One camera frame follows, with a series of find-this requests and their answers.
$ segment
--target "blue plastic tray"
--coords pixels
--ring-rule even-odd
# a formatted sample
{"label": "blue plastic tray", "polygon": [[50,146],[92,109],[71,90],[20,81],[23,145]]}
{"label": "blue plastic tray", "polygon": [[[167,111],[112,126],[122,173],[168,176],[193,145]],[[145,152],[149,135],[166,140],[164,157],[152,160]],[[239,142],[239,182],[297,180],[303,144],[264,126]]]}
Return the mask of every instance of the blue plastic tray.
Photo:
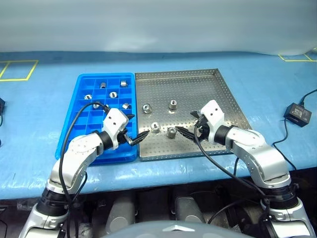
{"label": "blue plastic tray", "polygon": [[[121,87],[120,81],[125,80],[127,87]],[[106,83],[105,89],[100,89],[100,84]],[[110,92],[116,92],[117,98],[110,98]],[[93,98],[91,100],[85,100],[84,97],[87,94],[91,94]],[[122,110],[126,115],[134,114],[135,117],[130,120],[127,125],[128,135],[133,138],[137,135],[137,122],[136,122],[136,94],[135,94],[135,77],[132,73],[102,73],[102,74],[82,74],[78,77],[77,83],[73,92],[72,99],[68,108],[65,123],[58,141],[55,158],[60,158],[62,144],[68,128],[75,118],[77,112],[89,102],[101,102],[108,104],[110,108],[118,108]],[[130,108],[124,110],[122,105],[124,103],[130,104]],[[69,142],[79,135],[87,135],[92,131],[101,131],[103,126],[103,120],[106,114],[101,107],[94,109],[93,106],[87,107],[78,118],[76,124],[67,141],[67,147]],[[130,162],[136,159],[137,147],[130,146],[128,143],[119,145],[116,150],[106,150],[104,153],[96,158],[93,164],[106,164],[117,162]]]}

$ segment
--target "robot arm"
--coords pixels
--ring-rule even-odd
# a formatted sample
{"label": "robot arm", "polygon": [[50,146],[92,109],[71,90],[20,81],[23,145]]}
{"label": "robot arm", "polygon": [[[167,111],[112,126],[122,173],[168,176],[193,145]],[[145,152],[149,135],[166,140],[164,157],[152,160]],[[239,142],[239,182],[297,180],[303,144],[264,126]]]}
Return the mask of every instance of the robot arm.
{"label": "robot arm", "polygon": [[[271,197],[269,227],[275,237],[314,236],[303,203],[296,196],[283,156],[269,146],[264,137],[254,131],[224,125],[224,113],[215,100],[209,101],[199,112],[192,112],[200,128],[199,140],[222,144],[240,158],[254,183]],[[185,137],[195,141],[187,129],[177,127]]]}
{"label": "robot arm", "polygon": [[[87,167],[104,150],[115,150],[125,142],[135,145],[148,135],[149,131],[140,133],[135,139],[126,135],[125,127],[133,116],[126,116],[119,109],[113,108],[104,120],[102,132],[96,131],[71,140],[64,154],[62,176],[72,199],[82,184]],[[65,232],[60,227],[68,216],[68,203],[61,186],[59,163],[60,159],[55,163],[42,197],[32,208],[19,238],[64,237]]]}

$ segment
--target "metal hole pattern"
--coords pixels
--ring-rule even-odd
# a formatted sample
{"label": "metal hole pattern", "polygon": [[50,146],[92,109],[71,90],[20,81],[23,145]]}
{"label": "metal hole pattern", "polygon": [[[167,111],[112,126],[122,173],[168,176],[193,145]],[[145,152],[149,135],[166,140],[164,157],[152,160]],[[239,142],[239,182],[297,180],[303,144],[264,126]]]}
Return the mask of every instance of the metal hole pattern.
{"label": "metal hole pattern", "polygon": [[[182,126],[193,132],[195,118],[190,112],[201,109],[215,99],[225,114],[225,122],[251,129],[236,100],[218,69],[173,72],[136,73],[137,112],[139,133],[151,130],[151,124],[160,123],[160,133],[150,133],[140,143],[142,161],[165,160],[202,155],[197,145],[179,133],[174,139],[166,136],[169,127]],[[177,101],[177,109],[168,105]],[[142,105],[149,103],[151,114],[145,114]],[[228,154],[225,146],[202,142],[210,155]]]}

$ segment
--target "dark floor area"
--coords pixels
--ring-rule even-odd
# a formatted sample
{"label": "dark floor area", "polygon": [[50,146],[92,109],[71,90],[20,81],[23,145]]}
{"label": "dark floor area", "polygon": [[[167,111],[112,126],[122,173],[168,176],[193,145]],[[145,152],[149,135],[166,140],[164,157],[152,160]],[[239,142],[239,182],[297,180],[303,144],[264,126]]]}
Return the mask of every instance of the dark floor area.
{"label": "dark floor area", "polygon": [[[317,227],[317,168],[291,172],[294,183],[300,185],[297,191],[303,201],[306,212]],[[263,212],[255,193],[231,179],[181,184],[164,187],[151,187],[130,191],[83,194],[78,197],[77,209],[73,213],[83,223],[93,224],[94,237],[106,235],[106,222],[114,201],[123,194],[132,195],[135,204],[135,222],[175,220],[175,199],[179,196],[191,196],[200,208],[203,218],[207,221],[216,211],[224,207],[228,193],[230,201],[248,198],[240,204],[243,213],[257,222]],[[7,238],[17,238],[32,205],[37,199],[19,199],[0,201],[0,219],[8,224]],[[213,225],[230,228],[230,219],[226,212],[220,213],[212,222]],[[0,238],[4,237],[5,225],[0,222]]]}

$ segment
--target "perforated metal tray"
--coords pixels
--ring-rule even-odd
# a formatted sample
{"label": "perforated metal tray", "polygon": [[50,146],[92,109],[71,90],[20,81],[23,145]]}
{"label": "perforated metal tray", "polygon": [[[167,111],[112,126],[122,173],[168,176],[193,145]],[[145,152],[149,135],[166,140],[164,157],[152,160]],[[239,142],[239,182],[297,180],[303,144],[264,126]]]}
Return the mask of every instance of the perforated metal tray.
{"label": "perforated metal tray", "polygon": [[[208,101],[215,99],[225,114],[228,125],[251,129],[218,69],[136,73],[137,112],[139,133],[151,130],[151,124],[160,123],[160,133],[150,133],[140,143],[140,157],[143,161],[163,160],[202,155],[197,145],[177,133],[175,139],[166,136],[172,126],[183,126],[193,131],[195,118],[190,112],[201,109]],[[168,109],[170,100],[176,100],[177,110]],[[142,111],[142,105],[149,103],[151,114]],[[210,155],[226,154],[224,146],[202,142]]]}

